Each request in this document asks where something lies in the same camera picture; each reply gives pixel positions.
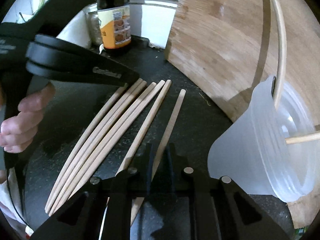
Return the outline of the person's left hand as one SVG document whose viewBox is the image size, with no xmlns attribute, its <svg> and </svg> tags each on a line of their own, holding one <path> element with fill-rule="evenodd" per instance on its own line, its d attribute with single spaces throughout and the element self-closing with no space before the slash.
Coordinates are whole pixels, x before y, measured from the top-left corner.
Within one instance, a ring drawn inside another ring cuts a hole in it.
<svg viewBox="0 0 320 240">
<path fill-rule="evenodd" d="M 55 95 L 55 87 L 48 83 L 44 89 L 30 94 L 18 105 L 18 115 L 1 123 L 1 147 L 8 153 L 21 153 L 33 141 L 43 111 Z"/>
</svg>

